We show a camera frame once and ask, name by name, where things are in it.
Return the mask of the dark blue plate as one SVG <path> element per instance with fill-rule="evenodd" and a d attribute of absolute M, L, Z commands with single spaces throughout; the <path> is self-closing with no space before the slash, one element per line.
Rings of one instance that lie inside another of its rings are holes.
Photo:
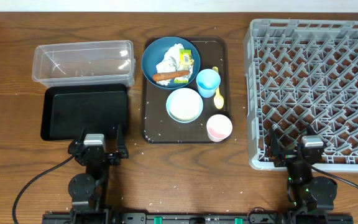
<path fill-rule="evenodd" d="M 157 73 L 156 65 L 163 60 L 165 52 L 174 44 L 182 44 L 184 48 L 190 49 L 192 51 L 192 55 L 195 60 L 195 63 L 193 66 L 193 74 L 190 77 L 189 83 L 191 83 L 194 80 L 194 78 L 197 76 L 201 65 L 200 55 L 197 49 L 195 48 L 195 46 L 189 41 L 182 39 L 180 37 L 162 37 L 153 41 L 145 49 L 144 54 L 142 56 L 142 71 L 145 78 L 148 79 L 148 81 L 151 84 L 166 90 L 174 90 L 177 88 L 182 88 L 187 84 L 189 84 L 189 83 L 185 83 L 185 84 L 171 83 L 168 86 L 162 86 L 157 84 L 153 80 L 153 76 Z"/>

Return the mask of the pink cup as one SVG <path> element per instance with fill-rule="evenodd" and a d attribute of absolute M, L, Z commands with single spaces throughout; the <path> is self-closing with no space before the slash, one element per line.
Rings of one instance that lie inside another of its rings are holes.
<path fill-rule="evenodd" d="M 223 114 L 210 117 L 206 123 L 207 135 L 212 142 L 221 142 L 232 133 L 232 122 Z"/>

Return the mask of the light blue cup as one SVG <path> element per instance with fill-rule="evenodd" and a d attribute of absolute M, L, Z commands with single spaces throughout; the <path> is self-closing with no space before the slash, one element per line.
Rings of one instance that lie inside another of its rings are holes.
<path fill-rule="evenodd" d="M 196 84 L 198 93 L 203 98 L 212 97 L 221 82 L 221 77 L 218 72 L 213 69 L 204 69 L 196 76 Z"/>

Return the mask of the green yellow snack wrapper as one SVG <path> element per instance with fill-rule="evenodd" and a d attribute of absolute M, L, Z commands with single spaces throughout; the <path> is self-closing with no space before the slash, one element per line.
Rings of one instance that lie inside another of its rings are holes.
<path fill-rule="evenodd" d="M 190 49 L 180 49 L 176 71 L 181 76 L 174 78 L 174 83 L 188 83 L 193 73 L 194 59 Z"/>

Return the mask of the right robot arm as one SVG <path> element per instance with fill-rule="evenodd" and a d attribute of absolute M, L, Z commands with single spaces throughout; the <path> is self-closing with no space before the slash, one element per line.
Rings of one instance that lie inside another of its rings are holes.
<path fill-rule="evenodd" d="M 287 197 L 295 207 L 276 217 L 276 223 L 327 223 L 327 212 L 333 210 L 337 183 L 327 177 L 315 177 L 311 166 L 322 159 L 326 143 L 308 126 L 306 135 L 293 149 L 281 149 L 280 141 L 269 129 L 266 156 L 275 167 L 288 171 Z"/>

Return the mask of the white napkin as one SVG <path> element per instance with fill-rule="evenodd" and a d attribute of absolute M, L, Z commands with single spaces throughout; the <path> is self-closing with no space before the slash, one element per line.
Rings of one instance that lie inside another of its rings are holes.
<path fill-rule="evenodd" d="M 157 73 L 175 72 L 177 69 L 177 62 L 179 59 L 179 50 L 186 49 L 182 44 L 174 44 L 164 54 L 163 60 L 156 65 Z M 168 86 L 174 83 L 174 78 L 170 80 L 163 80 L 156 82 L 162 86 Z"/>

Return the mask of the light blue rice bowl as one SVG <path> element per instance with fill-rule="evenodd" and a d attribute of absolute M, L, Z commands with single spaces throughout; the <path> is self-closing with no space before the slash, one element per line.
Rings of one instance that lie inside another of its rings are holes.
<path fill-rule="evenodd" d="M 203 100 L 199 93 L 190 88 L 179 88 L 169 94 L 166 100 L 168 115 L 179 123 L 190 123 L 203 111 Z"/>

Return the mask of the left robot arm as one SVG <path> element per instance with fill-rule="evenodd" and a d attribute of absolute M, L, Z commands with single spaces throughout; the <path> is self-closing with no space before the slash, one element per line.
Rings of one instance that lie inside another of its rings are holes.
<path fill-rule="evenodd" d="M 114 152 L 106 152 L 103 134 L 87 134 L 82 131 L 80 137 L 70 143 L 68 153 L 79 165 L 86 167 L 84 173 L 75 175 L 68 184 L 71 197 L 70 223 L 119 221 L 119 216 L 105 205 L 105 199 L 109 168 L 120 165 L 122 159 L 129 157 L 122 127 L 117 127 Z"/>

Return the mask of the orange carrot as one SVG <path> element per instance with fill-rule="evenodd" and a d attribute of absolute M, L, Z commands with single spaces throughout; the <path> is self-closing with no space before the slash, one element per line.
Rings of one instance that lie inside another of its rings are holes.
<path fill-rule="evenodd" d="M 153 76 L 153 80 L 155 82 L 160 82 L 163 80 L 170 80 L 177 77 L 182 77 L 185 75 L 189 75 L 190 72 L 188 70 L 182 70 L 182 71 L 175 71 L 175 72 L 167 72 L 167 73 L 156 73 Z"/>

